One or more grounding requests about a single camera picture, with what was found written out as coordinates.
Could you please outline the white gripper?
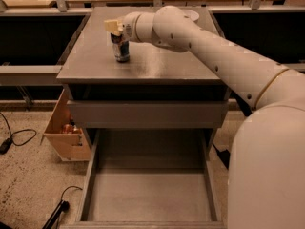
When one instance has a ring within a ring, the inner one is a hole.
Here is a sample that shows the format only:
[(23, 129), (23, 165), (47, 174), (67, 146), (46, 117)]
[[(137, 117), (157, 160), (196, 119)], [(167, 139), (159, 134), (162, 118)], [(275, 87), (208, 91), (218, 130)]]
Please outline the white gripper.
[(122, 45), (124, 36), (128, 41), (139, 42), (140, 39), (136, 32), (137, 21), (140, 12), (131, 12), (123, 18), (123, 24), (120, 19), (108, 19), (104, 21), (105, 30), (112, 34), (112, 43)]

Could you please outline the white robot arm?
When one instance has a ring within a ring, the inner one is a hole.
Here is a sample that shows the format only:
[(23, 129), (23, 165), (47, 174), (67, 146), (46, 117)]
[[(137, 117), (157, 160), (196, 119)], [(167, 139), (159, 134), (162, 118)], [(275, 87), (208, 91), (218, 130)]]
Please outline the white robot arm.
[(104, 27), (132, 42), (191, 52), (254, 108), (232, 145), (228, 229), (305, 229), (305, 75), (206, 31), (174, 6)]

